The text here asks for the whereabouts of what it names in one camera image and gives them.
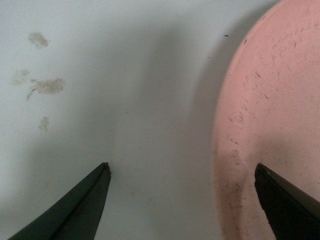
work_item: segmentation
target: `pink plastic dish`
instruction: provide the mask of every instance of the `pink plastic dish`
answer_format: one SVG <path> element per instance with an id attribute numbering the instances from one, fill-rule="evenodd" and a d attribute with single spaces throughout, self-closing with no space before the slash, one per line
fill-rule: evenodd
<path id="1" fill-rule="evenodd" d="M 284 0 L 229 66 L 213 129 L 214 191 L 227 240 L 272 240 L 254 187 L 263 163 L 320 201 L 320 1 Z"/>

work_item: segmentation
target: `white surface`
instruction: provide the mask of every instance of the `white surface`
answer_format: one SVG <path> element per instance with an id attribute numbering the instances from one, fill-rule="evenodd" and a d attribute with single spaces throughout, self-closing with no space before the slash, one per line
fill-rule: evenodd
<path id="1" fill-rule="evenodd" d="M 0 1 L 0 239 L 101 162 L 112 179 L 96 240 L 219 239 L 215 105 L 239 43 L 274 3 Z M 56 78 L 61 92 L 27 100 L 31 79 Z"/>

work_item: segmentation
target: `pink plate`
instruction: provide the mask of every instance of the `pink plate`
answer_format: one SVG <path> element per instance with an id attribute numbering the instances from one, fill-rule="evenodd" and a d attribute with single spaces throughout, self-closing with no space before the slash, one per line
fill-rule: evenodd
<path id="1" fill-rule="evenodd" d="M 254 187 L 258 163 L 320 201 L 320 1 L 284 0 L 238 48 L 213 129 L 224 239 L 275 236 Z"/>

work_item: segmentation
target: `black pointed object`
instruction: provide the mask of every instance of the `black pointed object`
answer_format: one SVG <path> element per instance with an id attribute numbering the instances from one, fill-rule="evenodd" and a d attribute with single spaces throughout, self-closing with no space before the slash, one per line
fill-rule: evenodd
<path id="1" fill-rule="evenodd" d="M 104 210 L 110 179 L 108 163 L 100 164 L 9 240 L 93 240 Z"/>
<path id="2" fill-rule="evenodd" d="M 259 163 L 255 189 L 277 240 L 320 240 L 320 203 Z"/>

